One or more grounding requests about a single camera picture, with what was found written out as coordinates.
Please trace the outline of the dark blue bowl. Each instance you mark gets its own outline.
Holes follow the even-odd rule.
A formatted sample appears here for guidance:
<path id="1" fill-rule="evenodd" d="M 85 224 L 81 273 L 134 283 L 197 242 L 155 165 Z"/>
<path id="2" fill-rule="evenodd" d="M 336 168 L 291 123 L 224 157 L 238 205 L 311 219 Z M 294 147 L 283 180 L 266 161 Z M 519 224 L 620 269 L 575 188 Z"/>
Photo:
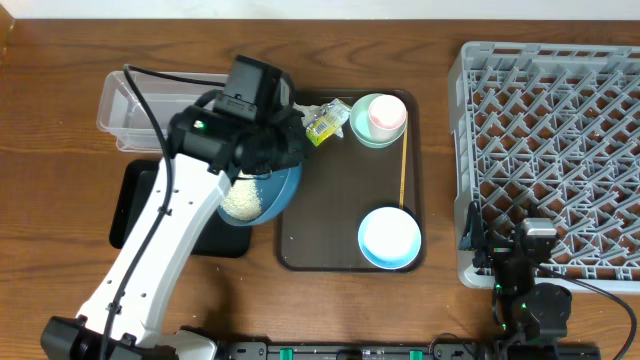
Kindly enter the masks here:
<path id="1" fill-rule="evenodd" d="M 237 227 L 254 226 L 276 218 L 294 197 L 301 180 L 302 166 L 279 170 L 267 175 L 255 176 L 259 197 L 262 201 L 262 214 L 252 221 L 240 221 L 224 212 L 221 205 L 217 212 L 229 225 Z"/>

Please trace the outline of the white rice pile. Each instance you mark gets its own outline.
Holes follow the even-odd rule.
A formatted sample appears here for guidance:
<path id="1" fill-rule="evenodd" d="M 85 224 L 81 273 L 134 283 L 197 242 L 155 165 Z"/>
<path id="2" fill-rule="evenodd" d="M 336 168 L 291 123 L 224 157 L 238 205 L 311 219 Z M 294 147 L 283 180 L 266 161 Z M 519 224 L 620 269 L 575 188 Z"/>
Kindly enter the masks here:
<path id="1" fill-rule="evenodd" d="M 256 177 L 240 173 L 221 207 L 234 219 L 252 221 L 262 214 L 261 204 Z"/>

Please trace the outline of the pink cup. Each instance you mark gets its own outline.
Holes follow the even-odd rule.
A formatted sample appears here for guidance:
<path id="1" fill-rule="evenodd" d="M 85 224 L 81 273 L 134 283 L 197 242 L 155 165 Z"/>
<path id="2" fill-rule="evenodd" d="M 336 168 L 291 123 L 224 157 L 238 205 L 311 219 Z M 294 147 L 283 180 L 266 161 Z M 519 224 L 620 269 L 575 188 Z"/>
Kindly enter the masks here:
<path id="1" fill-rule="evenodd" d="M 368 108 L 368 126 L 375 142 L 394 139 L 406 123 L 407 109 L 404 102 L 393 95 L 377 96 Z"/>

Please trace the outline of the light blue bowl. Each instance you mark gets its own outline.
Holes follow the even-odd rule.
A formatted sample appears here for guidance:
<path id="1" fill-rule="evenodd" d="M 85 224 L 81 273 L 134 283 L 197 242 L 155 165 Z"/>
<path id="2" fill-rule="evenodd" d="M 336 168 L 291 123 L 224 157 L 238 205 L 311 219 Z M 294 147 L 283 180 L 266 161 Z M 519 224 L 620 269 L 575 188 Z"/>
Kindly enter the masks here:
<path id="1" fill-rule="evenodd" d="M 384 270 L 407 268 L 422 250 L 418 222 L 397 207 L 380 207 L 369 212 L 357 231 L 357 242 L 369 263 Z"/>

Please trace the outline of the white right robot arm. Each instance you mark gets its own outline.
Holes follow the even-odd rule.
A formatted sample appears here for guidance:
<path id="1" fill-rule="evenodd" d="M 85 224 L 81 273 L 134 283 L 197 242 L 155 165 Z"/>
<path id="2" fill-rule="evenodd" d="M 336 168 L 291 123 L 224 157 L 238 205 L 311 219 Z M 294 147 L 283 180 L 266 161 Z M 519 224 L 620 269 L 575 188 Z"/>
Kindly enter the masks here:
<path id="1" fill-rule="evenodd" d="M 494 275 L 492 311 L 504 336 L 493 341 L 495 359 L 558 359 L 559 339 L 567 336 L 571 292 L 537 283 L 534 270 L 547 261 L 558 241 L 548 218 L 525 218 L 511 235 L 496 238 L 483 230 L 481 212 L 471 203 L 458 249 L 472 251 L 472 265 Z"/>

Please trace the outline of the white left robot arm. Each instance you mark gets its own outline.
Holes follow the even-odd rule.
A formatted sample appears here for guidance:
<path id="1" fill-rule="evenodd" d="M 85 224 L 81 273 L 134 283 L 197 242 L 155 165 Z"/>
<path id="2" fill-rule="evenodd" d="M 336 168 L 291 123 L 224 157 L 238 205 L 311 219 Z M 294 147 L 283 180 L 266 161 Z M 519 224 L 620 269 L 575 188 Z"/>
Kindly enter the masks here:
<path id="1" fill-rule="evenodd" d="M 299 165 L 308 153 L 302 113 L 207 109 L 174 115 L 160 138 L 151 193 L 104 280 L 73 318 L 53 316 L 40 339 L 50 359 L 213 359 L 215 340 L 162 332 L 168 302 L 206 223 L 239 173 Z"/>

